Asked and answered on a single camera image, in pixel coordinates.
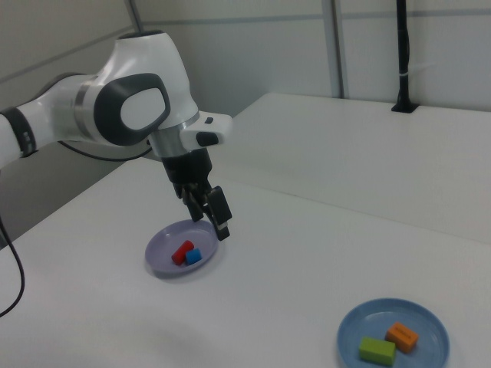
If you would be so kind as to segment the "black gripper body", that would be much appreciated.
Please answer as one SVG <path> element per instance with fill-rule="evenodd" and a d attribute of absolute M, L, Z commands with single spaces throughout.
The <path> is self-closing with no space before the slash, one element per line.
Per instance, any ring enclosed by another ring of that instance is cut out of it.
<path fill-rule="evenodd" d="M 183 197 L 184 189 L 196 190 L 199 196 L 211 189 L 208 175 L 213 165 L 207 149 L 195 149 L 182 156 L 164 157 L 161 161 L 178 198 Z"/>

